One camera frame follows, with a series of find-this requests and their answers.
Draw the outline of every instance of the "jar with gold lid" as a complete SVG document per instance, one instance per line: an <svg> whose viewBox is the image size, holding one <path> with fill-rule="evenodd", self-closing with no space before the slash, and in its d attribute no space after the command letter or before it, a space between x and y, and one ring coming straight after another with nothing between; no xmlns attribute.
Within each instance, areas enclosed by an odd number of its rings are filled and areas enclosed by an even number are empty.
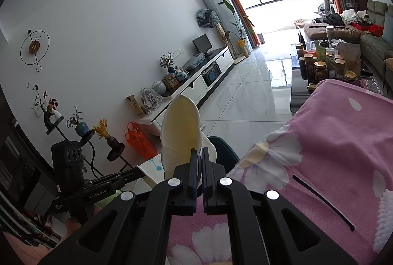
<svg viewBox="0 0 393 265"><path fill-rule="evenodd" d="M344 82L356 85L358 82L358 76L353 71L344 72L343 79Z"/></svg>
<svg viewBox="0 0 393 265"><path fill-rule="evenodd" d="M314 62L314 76L315 81L320 82L328 78L327 66L324 61Z"/></svg>
<svg viewBox="0 0 393 265"><path fill-rule="evenodd" d="M345 60L336 59L335 61L335 77L337 80L341 80L344 75Z"/></svg>

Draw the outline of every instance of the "wall outlet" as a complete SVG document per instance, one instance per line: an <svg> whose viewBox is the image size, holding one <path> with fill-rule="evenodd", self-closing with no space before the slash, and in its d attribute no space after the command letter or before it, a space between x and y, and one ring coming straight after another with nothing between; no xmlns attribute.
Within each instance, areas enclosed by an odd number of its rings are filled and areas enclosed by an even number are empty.
<svg viewBox="0 0 393 265"><path fill-rule="evenodd" d="M44 114L40 106L34 106L33 109L37 117L40 117L41 115Z"/></svg>

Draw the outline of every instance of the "red cloth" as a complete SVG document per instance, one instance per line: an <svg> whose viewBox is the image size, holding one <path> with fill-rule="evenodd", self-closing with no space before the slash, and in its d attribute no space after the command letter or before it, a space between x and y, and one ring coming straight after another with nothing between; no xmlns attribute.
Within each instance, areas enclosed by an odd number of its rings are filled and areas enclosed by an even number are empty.
<svg viewBox="0 0 393 265"><path fill-rule="evenodd" d="M382 34L384 33L384 27L378 26L378 25L372 25L372 27L369 29L371 34L376 37L381 37Z"/></svg>

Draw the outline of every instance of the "plant pot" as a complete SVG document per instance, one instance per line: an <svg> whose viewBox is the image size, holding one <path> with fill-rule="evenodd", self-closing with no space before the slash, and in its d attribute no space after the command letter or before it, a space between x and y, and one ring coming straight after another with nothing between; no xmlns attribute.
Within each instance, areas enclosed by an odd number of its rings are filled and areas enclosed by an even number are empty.
<svg viewBox="0 0 393 265"><path fill-rule="evenodd" d="M238 40L236 44L242 49L243 56L248 58L248 52L247 52L247 49L246 49L246 39Z"/></svg>
<svg viewBox="0 0 393 265"><path fill-rule="evenodd" d="M79 122L75 127L75 132L83 138L88 132L90 131L89 127L87 126L86 122Z"/></svg>

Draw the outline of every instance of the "tray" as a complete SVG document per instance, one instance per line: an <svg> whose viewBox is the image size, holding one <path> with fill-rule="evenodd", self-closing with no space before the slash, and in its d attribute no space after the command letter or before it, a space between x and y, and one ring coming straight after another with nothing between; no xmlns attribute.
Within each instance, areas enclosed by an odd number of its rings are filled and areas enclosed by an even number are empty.
<svg viewBox="0 0 393 265"><path fill-rule="evenodd" d="M368 85L368 90L374 92L374 93L378 93L378 94L383 94L382 89L379 85L379 83L377 82L377 80L374 77L369 77L369 76L360 76L359 77L359 85L361 80L364 79L367 82Z"/></svg>

